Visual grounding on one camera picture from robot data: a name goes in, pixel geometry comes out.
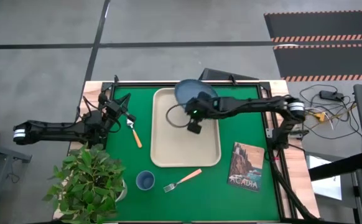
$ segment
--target silver fork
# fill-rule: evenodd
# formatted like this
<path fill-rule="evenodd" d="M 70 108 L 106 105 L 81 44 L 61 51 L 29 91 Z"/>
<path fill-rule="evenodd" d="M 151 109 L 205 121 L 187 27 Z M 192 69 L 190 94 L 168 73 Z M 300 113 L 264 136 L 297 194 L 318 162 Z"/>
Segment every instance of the silver fork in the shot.
<path fill-rule="evenodd" d="M 184 177 L 183 179 L 181 179 L 180 181 L 178 181 L 177 183 L 174 183 L 174 184 L 169 184 L 167 186 L 165 186 L 163 188 L 164 190 L 164 193 L 167 193 L 173 189 L 175 189 L 175 187 L 178 185 L 178 184 L 181 184 L 182 182 L 186 181 L 186 180 L 189 180 L 191 179 L 192 177 L 195 177 L 196 175 L 200 174 L 202 172 L 201 169 L 199 170 L 195 170 L 193 173 L 189 174 L 188 176 Z"/>

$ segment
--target power adapter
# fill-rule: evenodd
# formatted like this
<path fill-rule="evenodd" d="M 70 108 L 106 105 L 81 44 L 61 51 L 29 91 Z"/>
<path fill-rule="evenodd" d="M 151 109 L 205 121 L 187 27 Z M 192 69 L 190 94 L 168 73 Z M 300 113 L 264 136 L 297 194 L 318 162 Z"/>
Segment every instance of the power adapter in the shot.
<path fill-rule="evenodd" d="M 319 92 L 319 97 L 324 100 L 332 100 L 337 102 L 342 102 L 344 94 L 332 91 L 321 90 Z"/>

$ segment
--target flower pot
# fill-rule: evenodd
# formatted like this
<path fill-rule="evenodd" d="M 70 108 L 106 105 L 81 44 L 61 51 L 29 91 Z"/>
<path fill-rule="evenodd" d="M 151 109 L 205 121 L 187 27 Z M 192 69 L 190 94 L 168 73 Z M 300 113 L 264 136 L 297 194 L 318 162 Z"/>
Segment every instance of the flower pot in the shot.
<path fill-rule="evenodd" d="M 123 198 L 126 197 L 126 194 L 127 194 L 127 185 L 123 179 L 123 187 L 124 189 L 120 192 L 120 195 L 117 197 L 117 199 L 115 200 L 115 202 L 119 202 L 121 201 Z"/>

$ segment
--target blue cup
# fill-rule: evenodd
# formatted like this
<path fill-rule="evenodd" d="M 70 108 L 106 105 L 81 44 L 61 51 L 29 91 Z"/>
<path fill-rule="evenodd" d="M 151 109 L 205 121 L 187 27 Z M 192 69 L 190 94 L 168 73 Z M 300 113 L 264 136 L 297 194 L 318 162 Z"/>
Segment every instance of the blue cup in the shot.
<path fill-rule="evenodd" d="M 155 185 L 155 176 L 148 170 L 142 171 L 137 175 L 136 184 L 140 190 L 150 190 Z"/>

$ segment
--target wooden table frame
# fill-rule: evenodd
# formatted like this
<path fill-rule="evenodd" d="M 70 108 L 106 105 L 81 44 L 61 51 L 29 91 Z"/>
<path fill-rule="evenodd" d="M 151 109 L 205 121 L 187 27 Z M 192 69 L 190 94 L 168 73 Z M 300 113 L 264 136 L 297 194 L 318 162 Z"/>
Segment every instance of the wooden table frame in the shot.
<path fill-rule="evenodd" d="M 135 84 L 135 85 L 141 85 L 141 84 L 150 84 L 150 83 L 177 83 L 178 81 L 119 81 L 119 84 L 127 83 L 127 84 Z M 216 82 L 216 83 L 231 83 L 231 81 L 204 81 L 204 82 Z M 272 93 L 272 96 L 284 96 L 289 94 L 289 91 L 287 89 L 286 81 L 284 80 L 237 80 L 238 83 L 262 83 L 267 82 L 270 84 L 270 91 Z M 84 89 L 83 89 L 83 96 L 86 97 L 90 103 L 92 103 L 95 106 L 98 106 L 98 95 L 101 93 L 101 87 L 104 82 L 102 81 L 90 81 L 86 82 Z M 266 91 L 262 91 L 262 96 L 267 97 Z M 84 114 L 88 112 L 88 109 L 86 107 L 86 104 L 83 99 L 80 100 L 80 114 Z M 267 112 L 267 123 L 269 128 L 272 127 L 272 119 L 271 119 L 271 113 Z M 276 114 L 277 122 L 278 124 L 282 123 L 282 116 L 279 114 Z M 297 139 L 289 139 L 289 143 L 302 147 L 301 141 Z M 79 142 L 71 142 L 69 146 L 69 150 L 72 149 L 79 149 L 81 147 L 81 144 Z M 298 196 L 300 201 L 305 205 L 305 207 L 308 209 L 308 211 L 315 215 L 316 217 L 319 217 L 319 210 L 317 206 L 317 202 L 315 199 L 315 195 L 312 189 L 311 180 L 308 172 L 307 163 L 305 161 L 305 155 L 304 152 L 290 147 L 286 150 L 284 150 L 285 155 L 285 161 L 287 165 L 287 171 L 289 173 L 289 179 L 292 186 L 292 190 L 295 192 L 295 194 Z M 277 161 L 278 169 L 281 171 L 281 163 Z M 282 204 L 284 209 L 284 214 L 286 218 L 291 218 L 291 212 L 289 207 L 289 199 L 279 184 L 280 190 L 281 190 L 281 197 L 282 197 Z M 62 214 L 57 209 L 54 212 L 53 218 L 59 218 Z M 302 218 L 301 214 L 297 211 L 298 218 Z"/>

